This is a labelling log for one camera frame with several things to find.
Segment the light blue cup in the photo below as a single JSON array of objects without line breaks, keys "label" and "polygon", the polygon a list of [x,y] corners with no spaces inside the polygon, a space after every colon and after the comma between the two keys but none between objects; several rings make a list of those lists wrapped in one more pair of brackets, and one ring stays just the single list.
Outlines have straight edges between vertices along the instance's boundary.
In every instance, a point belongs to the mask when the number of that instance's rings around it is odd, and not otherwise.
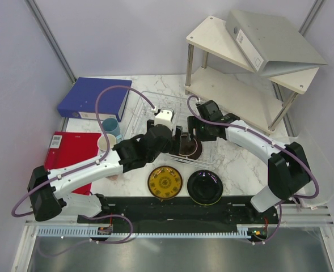
[{"label": "light blue cup", "polygon": [[116,138],[117,143],[119,143],[122,140],[122,133],[120,130],[120,126],[115,118],[106,118],[102,122],[102,126],[106,133],[112,134]]}]

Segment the light blue mug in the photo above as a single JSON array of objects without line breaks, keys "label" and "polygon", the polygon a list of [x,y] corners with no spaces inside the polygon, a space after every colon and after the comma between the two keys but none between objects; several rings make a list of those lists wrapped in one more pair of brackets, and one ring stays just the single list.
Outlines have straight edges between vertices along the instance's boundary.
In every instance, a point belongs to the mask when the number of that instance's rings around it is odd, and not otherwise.
[{"label": "light blue mug", "polygon": [[107,137],[101,135],[97,141],[98,149],[102,152],[106,152],[107,149],[111,149],[117,144],[117,139],[112,134],[107,134]]}]

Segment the yellow patterned black plate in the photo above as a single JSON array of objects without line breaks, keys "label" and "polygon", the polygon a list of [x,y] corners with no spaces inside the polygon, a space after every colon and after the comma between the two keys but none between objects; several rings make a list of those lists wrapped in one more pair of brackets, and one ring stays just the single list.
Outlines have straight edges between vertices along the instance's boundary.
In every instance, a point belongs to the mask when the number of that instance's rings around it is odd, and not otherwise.
[{"label": "yellow patterned black plate", "polygon": [[149,174],[147,187],[155,198],[166,201],[175,198],[180,193],[183,178],[176,168],[163,165],[155,168]]}]

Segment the plain black plate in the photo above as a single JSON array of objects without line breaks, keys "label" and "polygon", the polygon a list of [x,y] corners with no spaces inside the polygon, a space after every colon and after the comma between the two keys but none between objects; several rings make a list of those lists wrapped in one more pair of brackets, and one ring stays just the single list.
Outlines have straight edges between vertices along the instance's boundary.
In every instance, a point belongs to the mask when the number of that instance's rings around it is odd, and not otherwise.
[{"label": "plain black plate", "polygon": [[216,201],[222,197],[223,183],[216,173],[198,170],[190,175],[187,191],[191,199],[206,202]]}]

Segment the pink coffee mug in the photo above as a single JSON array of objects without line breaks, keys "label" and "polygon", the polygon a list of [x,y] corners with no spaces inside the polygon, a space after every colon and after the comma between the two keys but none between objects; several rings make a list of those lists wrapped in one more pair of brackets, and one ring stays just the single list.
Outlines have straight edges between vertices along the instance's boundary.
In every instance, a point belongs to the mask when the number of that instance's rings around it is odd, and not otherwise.
[{"label": "pink coffee mug", "polygon": [[111,180],[111,181],[117,181],[119,179],[120,175],[112,175],[112,176],[108,176],[107,179]]}]

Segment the lime green plate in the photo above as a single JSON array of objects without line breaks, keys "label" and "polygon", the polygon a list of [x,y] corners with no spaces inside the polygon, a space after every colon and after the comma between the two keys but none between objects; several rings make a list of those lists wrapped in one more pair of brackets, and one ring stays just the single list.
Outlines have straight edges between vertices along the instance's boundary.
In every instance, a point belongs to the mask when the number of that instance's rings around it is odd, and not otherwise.
[{"label": "lime green plate", "polygon": [[211,206],[211,205],[214,205],[216,203],[219,202],[219,199],[216,200],[216,201],[198,201],[198,200],[195,200],[195,199],[192,199],[193,202],[195,202],[196,204],[198,205],[201,205],[201,206]]}]

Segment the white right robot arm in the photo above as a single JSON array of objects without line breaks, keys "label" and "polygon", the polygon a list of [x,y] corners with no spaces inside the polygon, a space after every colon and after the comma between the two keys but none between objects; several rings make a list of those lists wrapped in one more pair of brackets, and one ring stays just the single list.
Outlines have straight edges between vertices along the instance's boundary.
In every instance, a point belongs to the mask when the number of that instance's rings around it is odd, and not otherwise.
[{"label": "white right robot arm", "polygon": [[190,96],[187,100],[187,107],[192,114],[188,117],[188,134],[191,138],[197,137],[200,141],[224,139],[254,154],[268,167],[268,185],[253,196],[251,205],[245,208],[249,222],[258,223],[265,217],[267,209],[282,204],[291,197],[308,199],[316,196],[297,195],[309,182],[316,182],[305,151],[299,143],[275,142],[236,115],[223,115],[212,100],[197,105],[202,114],[199,116],[190,105],[192,98]]}]

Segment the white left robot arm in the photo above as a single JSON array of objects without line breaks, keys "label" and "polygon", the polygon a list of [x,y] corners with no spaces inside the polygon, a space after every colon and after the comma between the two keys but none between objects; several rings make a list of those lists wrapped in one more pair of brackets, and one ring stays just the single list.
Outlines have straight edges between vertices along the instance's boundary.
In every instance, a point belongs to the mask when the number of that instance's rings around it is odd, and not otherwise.
[{"label": "white left robot arm", "polygon": [[149,120],[145,134],[121,141],[108,155],[96,156],[63,169],[47,171],[44,166],[35,168],[27,190],[36,221],[53,219],[72,207],[69,197],[81,186],[143,168],[159,154],[179,152],[182,131],[181,126],[170,129]]}]

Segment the cream two-tier shelf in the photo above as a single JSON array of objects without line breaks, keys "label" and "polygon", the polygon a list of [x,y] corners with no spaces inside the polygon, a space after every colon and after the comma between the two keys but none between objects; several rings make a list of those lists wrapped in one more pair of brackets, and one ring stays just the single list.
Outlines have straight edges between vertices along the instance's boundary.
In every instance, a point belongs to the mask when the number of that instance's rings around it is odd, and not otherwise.
[{"label": "cream two-tier shelf", "polygon": [[186,41],[186,93],[214,100],[222,109],[268,134],[275,131],[296,97],[308,90],[319,70],[313,68],[270,77],[268,80],[271,83],[292,91],[285,101],[281,101],[207,65],[208,57],[214,55],[249,72],[253,71],[227,32],[224,20],[208,16],[187,36]]}]

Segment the red folder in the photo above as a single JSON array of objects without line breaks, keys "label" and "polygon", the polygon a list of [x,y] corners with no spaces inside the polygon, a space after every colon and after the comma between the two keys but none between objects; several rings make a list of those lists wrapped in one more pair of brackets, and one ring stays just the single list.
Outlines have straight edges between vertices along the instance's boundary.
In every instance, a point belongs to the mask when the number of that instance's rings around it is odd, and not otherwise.
[{"label": "red folder", "polygon": [[98,152],[97,142],[100,133],[54,133],[45,159],[47,170],[66,168],[95,157]]}]

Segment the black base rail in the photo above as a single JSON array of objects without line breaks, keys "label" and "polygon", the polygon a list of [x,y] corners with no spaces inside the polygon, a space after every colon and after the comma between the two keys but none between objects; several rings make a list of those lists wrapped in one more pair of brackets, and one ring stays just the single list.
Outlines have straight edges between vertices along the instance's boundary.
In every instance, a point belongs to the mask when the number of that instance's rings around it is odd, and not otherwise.
[{"label": "black base rail", "polygon": [[112,223],[118,231],[140,232],[232,232],[238,225],[278,223],[274,207],[257,212],[249,196],[222,197],[211,206],[201,206],[189,197],[161,201],[154,197],[109,197],[102,200],[102,215],[113,217],[94,223]]}]

